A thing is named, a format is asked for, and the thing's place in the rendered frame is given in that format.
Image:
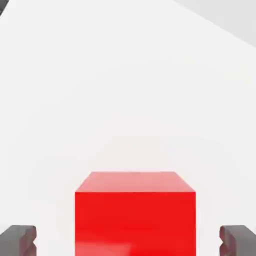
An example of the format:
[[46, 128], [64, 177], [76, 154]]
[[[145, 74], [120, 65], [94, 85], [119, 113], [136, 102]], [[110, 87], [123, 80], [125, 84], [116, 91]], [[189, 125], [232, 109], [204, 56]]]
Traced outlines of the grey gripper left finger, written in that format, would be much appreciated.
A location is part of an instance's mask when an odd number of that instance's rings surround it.
[[37, 256], [34, 225], [11, 225], [0, 234], [0, 256]]

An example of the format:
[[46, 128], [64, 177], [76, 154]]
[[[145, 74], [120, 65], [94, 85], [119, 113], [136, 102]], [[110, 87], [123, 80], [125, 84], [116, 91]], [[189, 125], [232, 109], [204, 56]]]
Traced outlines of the small red cube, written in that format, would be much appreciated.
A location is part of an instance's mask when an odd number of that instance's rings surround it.
[[196, 256], [196, 192], [175, 172], [92, 172], [74, 203], [75, 256]]

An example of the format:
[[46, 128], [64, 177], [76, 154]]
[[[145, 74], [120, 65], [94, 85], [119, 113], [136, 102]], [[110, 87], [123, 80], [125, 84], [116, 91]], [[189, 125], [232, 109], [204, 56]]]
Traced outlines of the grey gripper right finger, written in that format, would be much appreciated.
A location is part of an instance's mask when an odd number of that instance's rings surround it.
[[219, 256], [256, 256], [256, 234], [245, 225], [222, 225]]

